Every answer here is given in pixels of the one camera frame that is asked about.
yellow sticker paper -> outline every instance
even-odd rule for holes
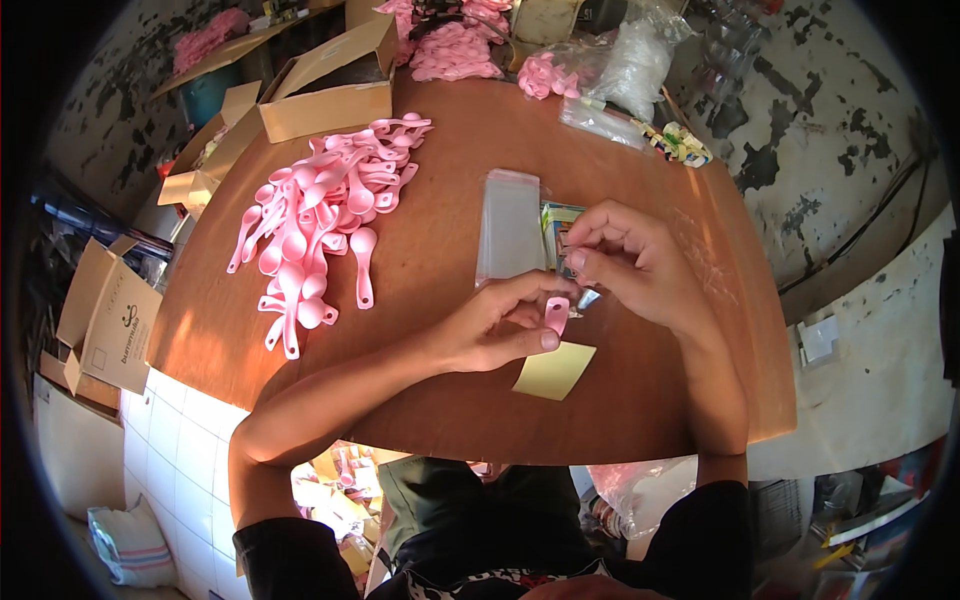
[[[577,384],[596,350],[593,346],[560,342],[560,347],[552,352],[527,356],[514,392],[563,400]]]

peeling paint wall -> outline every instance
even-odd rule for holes
[[[907,118],[920,109],[903,70],[853,0],[787,0],[763,24],[771,39],[761,43],[736,98],[716,106],[694,90],[695,39],[678,48],[666,84],[704,142],[726,161],[783,286],[825,261],[866,222],[910,160]],[[921,172],[911,178],[848,254],[782,297],[789,324],[893,258],[910,229],[921,178]],[[916,234],[947,201],[938,160]]]
[[[150,102],[173,72],[174,43],[236,0],[139,0],[118,15],[74,83],[47,146],[83,192],[131,222],[156,187],[157,159],[190,137],[176,93]]]

black shirt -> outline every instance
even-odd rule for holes
[[[513,524],[497,536],[502,553],[466,540],[456,552],[406,565],[369,598],[513,599],[542,584],[587,574],[609,575],[675,600],[749,598],[753,552],[748,498],[747,489],[733,481],[698,488],[663,516],[642,562],[536,546],[539,536]],[[498,523],[481,525],[490,530]],[[549,520],[538,526],[549,528]],[[333,532],[322,523],[268,519],[238,531],[233,543],[254,600],[358,597]]]

